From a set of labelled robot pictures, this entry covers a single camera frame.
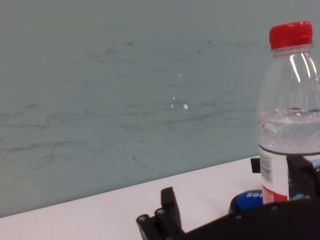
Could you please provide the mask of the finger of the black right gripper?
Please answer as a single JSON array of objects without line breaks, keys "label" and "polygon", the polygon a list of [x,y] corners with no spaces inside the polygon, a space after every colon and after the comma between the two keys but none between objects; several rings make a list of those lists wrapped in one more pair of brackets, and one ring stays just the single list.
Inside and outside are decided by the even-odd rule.
[{"label": "finger of the black right gripper", "polygon": [[254,174],[260,174],[261,168],[260,168],[260,158],[259,157],[253,157],[250,159],[251,163],[251,170]]}]

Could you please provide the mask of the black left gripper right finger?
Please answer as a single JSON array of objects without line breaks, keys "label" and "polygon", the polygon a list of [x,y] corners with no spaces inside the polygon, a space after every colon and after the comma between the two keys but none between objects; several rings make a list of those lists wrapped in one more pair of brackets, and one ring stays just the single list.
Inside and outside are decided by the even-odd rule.
[{"label": "black left gripper right finger", "polygon": [[289,200],[320,200],[320,168],[302,155],[286,157]]}]

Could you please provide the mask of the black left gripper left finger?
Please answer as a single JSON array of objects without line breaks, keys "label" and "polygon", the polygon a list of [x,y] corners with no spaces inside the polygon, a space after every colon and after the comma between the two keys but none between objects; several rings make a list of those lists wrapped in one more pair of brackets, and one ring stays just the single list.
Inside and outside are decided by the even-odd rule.
[{"label": "black left gripper left finger", "polygon": [[153,216],[143,214],[137,217],[136,224],[143,240],[183,240],[185,232],[176,196],[172,187],[160,192],[161,207]]}]

